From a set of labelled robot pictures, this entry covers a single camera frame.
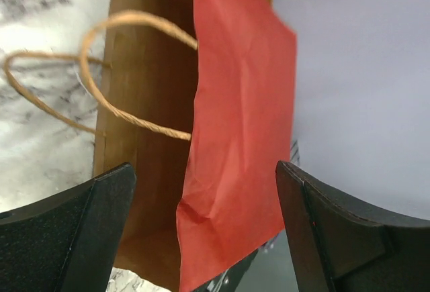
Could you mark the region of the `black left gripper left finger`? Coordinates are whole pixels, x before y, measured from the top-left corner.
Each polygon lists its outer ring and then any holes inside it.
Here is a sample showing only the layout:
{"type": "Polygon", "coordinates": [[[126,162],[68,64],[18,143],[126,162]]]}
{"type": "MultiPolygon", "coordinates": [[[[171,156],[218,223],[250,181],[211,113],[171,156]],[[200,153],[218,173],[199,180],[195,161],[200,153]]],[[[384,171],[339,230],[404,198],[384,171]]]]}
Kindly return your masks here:
{"type": "Polygon", "coordinates": [[[1,213],[1,290],[105,291],[135,187],[124,163],[1,213]]]}

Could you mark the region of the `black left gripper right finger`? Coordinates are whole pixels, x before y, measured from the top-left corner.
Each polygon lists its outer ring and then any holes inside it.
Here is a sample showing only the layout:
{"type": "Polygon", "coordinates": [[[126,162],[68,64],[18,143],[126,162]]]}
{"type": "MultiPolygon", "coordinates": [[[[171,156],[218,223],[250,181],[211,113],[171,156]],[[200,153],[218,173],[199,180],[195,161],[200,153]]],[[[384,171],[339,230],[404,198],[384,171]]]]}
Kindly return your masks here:
{"type": "Polygon", "coordinates": [[[429,221],[377,207],[278,162],[299,291],[429,290],[429,221]]]}

